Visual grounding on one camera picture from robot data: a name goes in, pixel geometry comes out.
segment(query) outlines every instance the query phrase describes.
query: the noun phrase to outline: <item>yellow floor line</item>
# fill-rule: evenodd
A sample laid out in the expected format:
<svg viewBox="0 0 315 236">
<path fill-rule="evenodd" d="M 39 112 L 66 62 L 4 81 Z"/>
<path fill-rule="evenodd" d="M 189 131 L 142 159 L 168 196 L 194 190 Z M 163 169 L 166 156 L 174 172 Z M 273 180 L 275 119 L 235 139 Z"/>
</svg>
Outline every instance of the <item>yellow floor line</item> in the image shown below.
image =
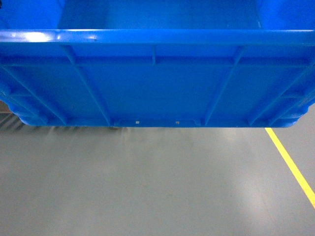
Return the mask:
<svg viewBox="0 0 315 236">
<path fill-rule="evenodd" d="M 285 150 L 284 146 L 282 145 L 282 143 L 280 142 L 280 140 L 278 139 L 278 137 L 276 136 L 276 134 L 272 130 L 272 128 L 265 128 L 265 129 L 266 129 L 267 133 L 269 134 L 271 140 L 276 145 L 281 156 L 285 160 L 287 166 L 289 166 L 294 177 L 296 178 L 296 180 L 300 184 L 301 188 L 303 189 L 304 193 L 306 194 L 306 196 L 308 197 L 308 199 L 310 200 L 311 204 L 313 205 L 313 207 L 315 209 L 315 193 L 314 193 L 314 191 L 311 189 L 311 187 L 309 186 L 309 184 L 307 183 L 307 181 L 305 180 L 305 178 L 303 177 L 303 175 L 301 174 L 301 172 L 299 171 L 299 169 L 297 168 L 297 166 L 293 162 L 289 153 L 287 153 L 287 151 Z"/>
</svg>

